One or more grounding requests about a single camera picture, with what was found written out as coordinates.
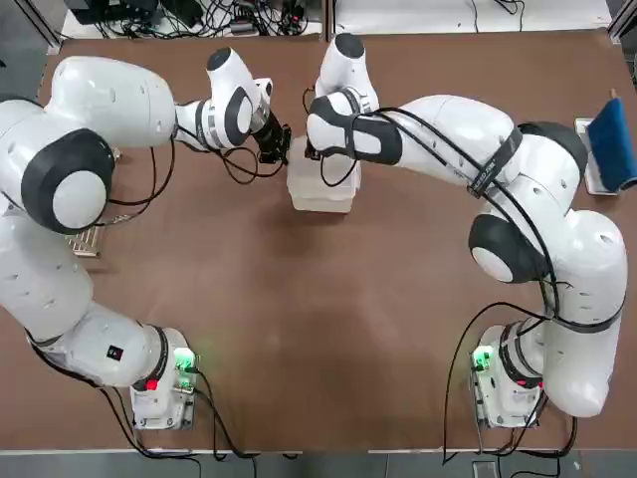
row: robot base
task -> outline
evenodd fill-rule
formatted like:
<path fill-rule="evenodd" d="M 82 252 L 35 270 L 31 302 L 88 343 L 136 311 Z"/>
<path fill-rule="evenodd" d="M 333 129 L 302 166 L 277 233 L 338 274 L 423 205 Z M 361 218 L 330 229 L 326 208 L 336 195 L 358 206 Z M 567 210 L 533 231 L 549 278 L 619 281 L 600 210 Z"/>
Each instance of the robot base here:
<path fill-rule="evenodd" d="M 472 391 L 479 423 L 492 427 L 524 427 L 541 396 L 541 389 L 527 389 L 513 382 L 504 371 L 498 347 L 504 327 L 489 327 L 480 339 L 479 346 L 491 347 L 488 366 L 470 374 Z"/>
<path fill-rule="evenodd" d="M 191 429 L 194 418 L 196 374 L 176 368 L 176 349 L 188 349 L 183 335 L 174 329 L 163 329 L 168 338 L 166 370 L 157 382 L 156 390 L 137 391 L 130 388 L 130 401 L 135 428 L 140 430 Z M 187 375 L 190 386 L 183 388 L 180 380 Z"/>

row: blue sponge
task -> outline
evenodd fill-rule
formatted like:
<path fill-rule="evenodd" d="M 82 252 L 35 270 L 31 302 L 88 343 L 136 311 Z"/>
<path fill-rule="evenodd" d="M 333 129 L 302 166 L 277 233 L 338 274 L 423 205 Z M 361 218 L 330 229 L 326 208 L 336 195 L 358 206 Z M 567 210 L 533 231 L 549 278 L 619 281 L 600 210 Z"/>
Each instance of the blue sponge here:
<path fill-rule="evenodd" d="M 604 187 L 617 192 L 637 184 L 637 164 L 621 100 L 608 102 L 586 132 Z"/>

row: brown table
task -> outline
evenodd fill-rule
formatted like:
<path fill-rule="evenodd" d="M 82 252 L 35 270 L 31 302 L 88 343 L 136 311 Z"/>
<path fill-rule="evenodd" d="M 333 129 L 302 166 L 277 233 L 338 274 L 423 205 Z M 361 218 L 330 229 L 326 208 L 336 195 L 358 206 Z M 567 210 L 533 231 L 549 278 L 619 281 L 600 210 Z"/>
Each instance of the brown table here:
<path fill-rule="evenodd" d="M 615 88 L 637 125 L 621 50 L 603 31 L 383 36 L 364 43 L 384 105 L 451 93 L 516 121 L 573 124 L 594 116 Z M 56 65 L 71 55 L 147 67 L 166 79 L 179 102 L 208 98 L 206 60 L 225 45 L 255 77 L 274 80 L 274 111 L 303 134 L 302 92 L 316 79 L 325 50 L 316 38 L 69 41 L 50 58 L 42 99 Z M 113 196 L 146 195 L 147 150 L 124 154 Z M 438 448 L 447 369 L 465 325 L 493 301 L 540 306 L 536 287 L 499 284 L 474 264 L 467 235 L 481 204 L 462 188 L 366 164 L 349 215 L 309 214 L 292 208 L 284 174 L 242 187 L 213 156 L 181 145 L 177 155 L 165 193 L 137 220 L 109 229 L 103 258 L 87 265 L 98 301 L 183 331 L 203 356 L 221 412 L 244 448 Z M 169 148 L 162 148 L 162 171 L 168 158 Z M 628 247 L 636 243 L 633 191 L 600 201 L 580 189 L 576 208 L 607 213 Z M 633 276 L 636 258 L 630 256 Z M 610 396 L 600 416 L 580 420 L 580 448 L 637 446 L 630 300 L 636 283 L 630 281 Z M 468 342 L 488 324 L 513 318 L 493 311 Z M 0 448 L 126 446 L 98 393 L 47 370 L 17 323 L 2 317 L 2 324 Z M 200 409 L 195 431 L 156 433 L 148 444 L 210 448 L 208 419 Z M 524 445 L 559 447 L 568 423 L 549 409 Z M 492 432 L 487 443 L 507 437 Z M 465 363 L 451 390 L 450 445 L 477 446 Z"/>

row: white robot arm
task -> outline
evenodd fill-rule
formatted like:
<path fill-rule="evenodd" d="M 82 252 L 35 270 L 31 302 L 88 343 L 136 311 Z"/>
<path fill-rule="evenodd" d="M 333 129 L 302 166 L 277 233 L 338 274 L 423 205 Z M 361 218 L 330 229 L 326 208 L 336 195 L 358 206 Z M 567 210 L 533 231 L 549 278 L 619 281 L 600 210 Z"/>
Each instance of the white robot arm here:
<path fill-rule="evenodd" d="M 153 72 L 89 57 L 58 66 L 43 108 L 0 97 L 0 305 L 48 362 L 96 385 L 130 386 L 141 428 L 187 425 L 193 377 L 186 369 L 194 355 L 179 332 L 95 303 L 91 279 L 61 234 L 81 232 L 102 215 L 111 144 L 155 146 L 176 137 L 204 150 L 260 132 L 262 156 L 280 159 L 285 131 L 269 111 L 272 82 L 261 90 L 228 49 L 211 57 L 209 70 L 214 102 L 200 102 L 205 109 L 176 107 Z M 203 148 L 184 133 L 194 126 Z"/>
<path fill-rule="evenodd" d="M 339 37 L 327 50 L 321 75 L 336 55 Z M 341 57 L 335 63 L 347 69 Z M 614 366 L 627 261 L 621 233 L 610 219 L 570 208 L 587 160 L 577 135 L 556 123 L 516 126 L 499 110 L 452 96 L 421 98 L 385 118 L 366 115 L 367 81 L 365 72 L 363 92 L 349 80 L 341 88 L 331 85 L 328 95 L 313 101 L 308 139 L 318 154 L 325 160 L 346 154 L 405 167 L 467 185 L 477 196 L 490 188 L 487 194 L 500 207 L 488 202 L 476 217 L 469 234 L 474 259 L 502 282 L 544 280 L 543 249 L 513 198 L 543 238 L 554 266 L 559 317 L 520 337 L 535 319 L 483 335 L 481 345 L 494 351 L 478 373 L 490 425 L 524 426 L 542 388 L 573 416 L 600 413 Z M 491 187 L 494 179 L 509 195 Z"/>
<path fill-rule="evenodd" d="M 195 150 L 209 151 L 240 146 L 251 135 L 261 162 L 287 162 L 292 134 L 271 111 L 272 80 L 253 80 L 230 48 L 213 54 L 207 70 L 212 98 L 177 107 L 175 138 Z"/>

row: cable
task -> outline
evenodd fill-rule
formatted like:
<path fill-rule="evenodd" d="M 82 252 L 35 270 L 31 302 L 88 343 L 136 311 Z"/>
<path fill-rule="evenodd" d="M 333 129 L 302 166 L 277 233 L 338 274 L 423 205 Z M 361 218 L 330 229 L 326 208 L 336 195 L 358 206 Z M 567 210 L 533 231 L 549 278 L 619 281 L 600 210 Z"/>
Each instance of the cable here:
<path fill-rule="evenodd" d="M 195 141 L 197 141 L 197 143 L 200 144 L 199 139 L 197 138 L 197 136 L 192 132 L 189 131 L 188 129 L 186 129 L 183 126 L 178 126 L 178 129 L 180 131 L 182 131 L 183 133 L 189 135 L 192 139 L 194 139 Z M 195 149 L 192 146 L 190 146 L 191 149 L 197 151 L 197 152 L 205 152 L 205 153 L 213 153 L 216 154 L 222 161 L 224 166 L 226 167 L 226 171 L 228 171 L 228 174 L 230 175 L 230 177 L 237 182 L 238 184 L 241 185 L 248 185 L 251 184 L 256 178 L 261 177 L 261 178 L 268 178 L 268 177 L 273 177 L 275 175 L 277 175 L 279 173 L 279 171 L 281 171 L 281 169 L 283 168 L 283 162 L 280 161 L 279 165 L 277 166 L 276 169 L 274 169 L 271 172 L 259 172 L 259 156 L 257 155 L 257 153 L 255 153 L 252 149 L 250 149 L 249 147 L 246 146 L 237 146 L 237 147 L 233 147 L 230 149 L 226 149 L 226 152 L 222 152 L 220 149 L 214 149 L 212 147 L 208 147 L 207 145 L 202 145 L 203 147 L 207 147 L 207 149 Z M 252 154 L 254 161 L 255 161 L 255 170 L 251 171 L 249 169 L 246 169 L 243 166 L 240 166 L 239 164 L 237 164 L 234 161 L 231 161 L 229 159 L 229 157 L 236 151 L 248 151 L 250 154 Z M 241 179 L 239 177 L 237 177 L 231 170 L 230 168 L 234 167 L 235 169 L 248 174 L 250 176 L 249 179 Z"/>
<path fill-rule="evenodd" d="M 315 90 L 315 87 L 307 87 L 306 90 L 303 92 L 303 109 L 306 111 L 306 115 L 310 114 L 310 109 L 308 108 L 308 103 L 306 102 L 306 98 L 308 93 L 311 93 Z"/>
<path fill-rule="evenodd" d="M 195 373 L 197 373 L 198 375 L 201 376 L 201 378 L 203 379 L 205 385 L 206 385 L 206 390 L 208 391 L 208 396 L 210 397 L 210 401 L 211 403 L 215 402 L 215 399 L 212 395 L 212 387 L 210 386 L 210 382 L 208 381 L 208 378 L 206 377 L 206 375 L 199 370 L 198 368 L 196 368 L 195 370 L 193 370 Z M 212 420 L 212 455 L 214 456 L 215 460 L 221 462 L 224 461 L 226 459 L 226 454 L 224 453 L 223 455 L 220 455 L 217 452 L 217 420 Z"/>
<path fill-rule="evenodd" d="M 55 32 L 56 35 L 58 35 L 59 37 L 65 39 L 65 40 L 76 40 L 75 38 L 70 37 L 69 35 L 65 35 L 64 33 L 59 32 L 58 30 L 54 30 L 54 32 Z"/>
<path fill-rule="evenodd" d="M 476 7 L 474 0 L 471 0 L 471 4 L 474 6 L 474 28 L 476 29 L 476 33 L 480 33 L 480 30 L 478 30 L 478 7 Z"/>
<path fill-rule="evenodd" d="M 150 149 L 150 160 L 152 163 L 152 189 L 150 191 L 150 196 L 152 196 L 155 193 L 155 189 L 157 187 L 157 161 L 155 159 L 155 153 L 154 150 L 151 148 Z M 113 224 L 119 224 L 122 222 L 128 222 L 132 219 L 134 219 L 135 217 L 140 216 L 146 209 L 148 209 L 148 207 L 150 206 L 150 203 L 152 201 L 148 201 L 146 202 L 141 209 L 139 209 L 137 212 L 133 213 L 133 214 L 120 214 L 116 217 L 114 217 L 113 219 L 109 219 L 106 220 L 104 222 L 99 222 L 96 223 L 96 226 L 98 227 L 105 227 L 105 226 L 110 226 Z"/>
<path fill-rule="evenodd" d="M 571 416 L 571 424 L 570 424 L 570 435 L 568 437 L 568 441 L 564 445 L 561 450 L 557 451 L 534 451 L 534 450 L 523 450 L 521 453 L 529 456 L 534 456 L 536 458 L 564 458 L 575 446 L 575 441 L 577 440 L 577 417 Z"/>
<path fill-rule="evenodd" d="M 150 155 L 152 157 L 152 160 L 155 161 L 154 159 L 154 149 L 151 148 L 150 149 Z M 139 199 L 137 201 L 122 201 L 119 199 L 109 199 L 108 202 L 112 203 L 112 204 L 117 204 L 120 206 L 141 206 L 147 203 L 150 203 L 151 201 L 153 201 L 154 199 L 156 199 L 157 197 L 159 197 L 159 195 L 164 191 L 164 189 L 166 188 L 166 186 L 168 185 L 168 182 L 170 181 L 170 178 L 172 177 L 172 172 L 174 170 L 175 167 L 175 140 L 173 137 L 170 138 L 170 166 L 168 167 L 168 172 L 166 173 L 166 178 L 164 179 L 163 183 L 161 184 L 161 186 L 159 187 L 159 189 L 157 189 L 157 191 L 153 192 L 152 194 L 150 194 L 150 196 L 144 198 L 144 199 Z"/>
<path fill-rule="evenodd" d="M 192 371 L 194 371 L 195 373 L 197 373 L 199 376 L 201 376 L 201 378 L 204 380 L 204 383 L 206 384 L 206 389 L 208 390 L 208 394 L 204 393 L 203 391 L 201 391 L 198 388 L 195 388 L 195 393 L 199 396 L 201 396 L 206 403 L 208 403 L 208 406 L 210 406 L 210 410 L 212 411 L 212 416 L 213 416 L 213 424 L 214 423 L 218 423 L 219 426 L 221 427 L 221 432 L 226 440 L 226 443 L 228 443 L 228 446 L 230 447 L 230 449 L 232 450 L 232 452 L 237 455 L 237 457 L 242 458 L 242 459 L 249 459 L 252 460 L 252 467 L 253 467 L 253 477 L 257 478 L 258 476 L 258 469 L 257 469 L 257 456 L 259 456 L 259 453 L 246 453 L 245 451 L 240 450 L 239 448 L 237 448 L 237 446 L 235 445 L 234 441 L 232 440 L 232 438 L 230 437 L 230 433 L 228 432 L 228 428 L 226 427 L 225 423 L 223 422 L 223 419 L 221 418 L 221 415 L 219 414 L 219 411 L 217 410 L 217 407 L 214 404 L 214 400 L 213 400 L 213 395 L 212 395 L 212 388 L 210 386 L 210 382 L 208 381 L 208 378 L 206 377 L 205 373 L 203 371 L 201 371 L 198 368 L 193 368 Z"/>
<path fill-rule="evenodd" d="M 525 8 L 527 7 L 527 4 L 525 3 L 524 0 L 494 0 L 494 2 L 496 2 L 498 5 L 500 5 L 502 8 L 504 8 L 507 13 L 511 16 L 516 16 L 518 14 L 518 4 L 522 4 L 522 11 L 520 12 L 520 31 L 522 31 L 523 29 L 523 17 L 525 15 Z M 515 10 L 510 10 L 509 7 L 507 6 L 507 4 L 509 5 L 514 5 L 516 7 Z"/>
<path fill-rule="evenodd" d="M 273 17 L 274 12 L 279 13 L 279 20 Z M 261 16 L 262 13 L 269 23 L 265 22 L 264 17 Z M 247 16 L 252 18 L 252 23 L 260 35 L 270 35 L 272 32 L 276 36 L 299 36 L 303 34 L 310 22 L 306 9 L 298 5 L 297 0 L 284 0 L 281 12 L 266 1 L 256 1 L 254 11 Z"/>
<path fill-rule="evenodd" d="M 204 12 L 201 17 L 200 28 L 196 31 L 192 31 L 180 18 L 165 8 L 161 7 L 161 13 L 163 14 L 166 22 L 171 26 L 172 32 L 163 33 L 155 30 L 149 20 L 139 19 L 124 19 L 120 20 L 119 27 L 121 31 L 116 30 L 112 25 L 116 22 L 96 22 L 96 28 L 102 34 L 104 38 L 110 38 L 106 30 L 113 33 L 115 36 L 127 37 L 134 40 L 137 38 L 154 38 L 158 40 L 173 40 L 177 38 L 212 38 L 217 36 L 223 36 L 223 32 L 230 26 L 232 18 L 226 22 L 228 15 L 233 16 L 232 7 L 235 4 L 233 0 L 229 5 L 224 5 L 223 0 L 212 0 L 208 6 L 204 6 L 199 0 L 199 5 Z M 214 14 L 217 10 L 223 10 L 225 12 L 218 25 L 215 25 Z"/>
<path fill-rule="evenodd" d="M 349 167 L 349 170 L 345 173 L 345 175 L 339 179 L 337 182 L 329 182 L 327 180 L 327 178 L 325 177 L 325 171 L 324 171 L 324 163 L 325 163 L 325 156 L 321 155 L 320 156 L 320 178 L 322 179 L 322 182 L 325 184 L 325 186 L 328 187 L 337 187 L 340 186 L 341 184 L 343 184 L 348 178 L 349 176 L 353 173 L 353 171 L 356 168 L 356 165 L 358 164 L 358 159 L 355 158 L 351 164 L 351 166 Z"/>

